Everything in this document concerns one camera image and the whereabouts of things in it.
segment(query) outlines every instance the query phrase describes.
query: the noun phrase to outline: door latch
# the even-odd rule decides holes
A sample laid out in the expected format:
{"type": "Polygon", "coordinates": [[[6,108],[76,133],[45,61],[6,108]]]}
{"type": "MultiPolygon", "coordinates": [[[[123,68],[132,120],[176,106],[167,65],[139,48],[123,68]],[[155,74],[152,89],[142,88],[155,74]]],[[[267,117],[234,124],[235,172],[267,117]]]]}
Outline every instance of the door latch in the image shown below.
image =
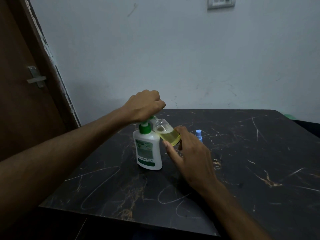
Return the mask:
{"type": "Polygon", "coordinates": [[[39,88],[43,88],[45,86],[44,80],[46,80],[47,78],[45,76],[41,76],[38,69],[33,65],[29,66],[28,69],[29,69],[33,78],[28,79],[27,82],[29,84],[37,83],[39,88]]]}

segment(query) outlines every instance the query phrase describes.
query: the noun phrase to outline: table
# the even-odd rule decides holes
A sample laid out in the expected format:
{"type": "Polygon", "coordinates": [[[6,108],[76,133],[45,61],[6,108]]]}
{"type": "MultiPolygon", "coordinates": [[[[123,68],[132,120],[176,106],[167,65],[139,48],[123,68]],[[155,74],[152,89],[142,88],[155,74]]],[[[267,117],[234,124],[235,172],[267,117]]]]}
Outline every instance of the table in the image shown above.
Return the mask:
{"type": "MultiPolygon", "coordinates": [[[[164,109],[203,131],[217,177],[275,239],[320,237],[320,139],[275,110],[164,109]]],[[[93,152],[42,207],[218,236],[212,215],[161,146],[163,168],[136,163],[131,124],[93,152]]]]}

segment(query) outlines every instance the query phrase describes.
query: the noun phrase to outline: blue bottle cap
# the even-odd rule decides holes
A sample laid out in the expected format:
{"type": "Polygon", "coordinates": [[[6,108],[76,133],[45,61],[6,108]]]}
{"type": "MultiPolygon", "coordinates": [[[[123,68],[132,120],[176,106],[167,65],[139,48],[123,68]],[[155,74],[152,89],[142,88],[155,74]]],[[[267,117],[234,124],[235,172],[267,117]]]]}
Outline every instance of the blue bottle cap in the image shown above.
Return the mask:
{"type": "Polygon", "coordinates": [[[200,129],[195,131],[195,136],[196,137],[201,137],[201,130],[200,129]]]}

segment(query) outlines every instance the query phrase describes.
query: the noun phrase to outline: door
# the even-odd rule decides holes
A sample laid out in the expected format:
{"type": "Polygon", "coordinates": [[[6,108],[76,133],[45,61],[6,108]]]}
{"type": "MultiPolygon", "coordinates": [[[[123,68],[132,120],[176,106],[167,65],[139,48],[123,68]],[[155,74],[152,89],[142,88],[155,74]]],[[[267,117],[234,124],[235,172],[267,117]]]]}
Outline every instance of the door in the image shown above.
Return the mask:
{"type": "Polygon", "coordinates": [[[65,133],[46,85],[31,79],[34,59],[5,0],[0,0],[0,161],[65,133]]]}

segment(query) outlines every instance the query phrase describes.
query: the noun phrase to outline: wall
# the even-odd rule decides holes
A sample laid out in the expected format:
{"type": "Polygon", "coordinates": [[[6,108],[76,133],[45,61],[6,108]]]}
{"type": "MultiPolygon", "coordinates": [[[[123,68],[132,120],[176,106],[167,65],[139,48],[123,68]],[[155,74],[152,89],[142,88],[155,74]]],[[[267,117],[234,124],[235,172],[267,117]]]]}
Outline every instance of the wall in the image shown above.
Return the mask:
{"type": "Polygon", "coordinates": [[[169,109],[276,109],[320,123],[320,0],[211,12],[206,0],[30,1],[82,124],[143,89],[169,109]]]}

